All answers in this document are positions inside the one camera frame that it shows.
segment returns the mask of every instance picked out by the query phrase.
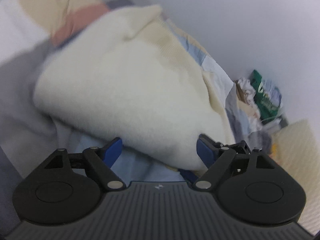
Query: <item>green plastic bag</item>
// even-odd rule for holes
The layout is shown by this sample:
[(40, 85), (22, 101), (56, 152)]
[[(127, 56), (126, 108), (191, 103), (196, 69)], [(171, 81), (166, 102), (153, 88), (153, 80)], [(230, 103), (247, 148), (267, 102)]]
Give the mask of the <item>green plastic bag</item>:
[(281, 104), (282, 96), (279, 89), (271, 80), (263, 79), (256, 70), (251, 74), (250, 83), (256, 91), (254, 101), (260, 110), (262, 123), (271, 122), (277, 117)]

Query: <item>bed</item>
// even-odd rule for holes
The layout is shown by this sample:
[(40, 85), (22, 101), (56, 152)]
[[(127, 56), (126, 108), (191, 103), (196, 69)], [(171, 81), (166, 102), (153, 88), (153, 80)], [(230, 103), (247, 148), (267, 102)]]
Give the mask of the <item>bed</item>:
[[(0, 234), (8, 234), (19, 218), (11, 195), (16, 185), (56, 148), (82, 152), (106, 140), (53, 118), (35, 107), (33, 93), (45, 66), (101, 17), (117, 9), (146, 7), (147, 0), (0, 0)], [(161, 13), (161, 20), (203, 72), (232, 131), (229, 142), (245, 139), (251, 148), (269, 151), (261, 132), (251, 134), (248, 116), (239, 108), (236, 86), (207, 51)], [(168, 166), (133, 147), (124, 147), (112, 170), (126, 183), (132, 180), (181, 181)]]

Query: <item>pink fabric patch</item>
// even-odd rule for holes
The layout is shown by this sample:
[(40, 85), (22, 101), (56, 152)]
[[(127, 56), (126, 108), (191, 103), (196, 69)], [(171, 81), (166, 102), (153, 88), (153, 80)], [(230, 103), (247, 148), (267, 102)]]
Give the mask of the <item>pink fabric patch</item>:
[(51, 36), (52, 44), (54, 46), (60, 45), (72, 34), (82, 30), (109, 11), (109, 7), (104, 3), (101, 3), (81, 8), (76, 12), (71, 12), (66, 17), (66, 24)]

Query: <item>gray wall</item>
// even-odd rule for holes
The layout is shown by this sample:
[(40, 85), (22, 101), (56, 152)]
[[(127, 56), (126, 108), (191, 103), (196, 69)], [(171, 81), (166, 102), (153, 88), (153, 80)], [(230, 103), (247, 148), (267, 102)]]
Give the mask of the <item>gray wall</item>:
[(320, 0), (151, 0), (194, 36), (232, 79), (256, 68), (283, 94), (289, 121), (320, 141)]

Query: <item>folded blanket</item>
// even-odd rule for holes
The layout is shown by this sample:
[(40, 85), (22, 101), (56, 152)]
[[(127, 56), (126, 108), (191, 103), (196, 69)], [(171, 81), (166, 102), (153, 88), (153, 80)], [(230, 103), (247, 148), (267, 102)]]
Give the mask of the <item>folded blanket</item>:
[(208, 74), (160, 18), (161, 8), (123, 8), (88, 27), (40, 76), (34, 102), (51, 116), (168, 165), (205, 169), (196, 141), (233, 143)]

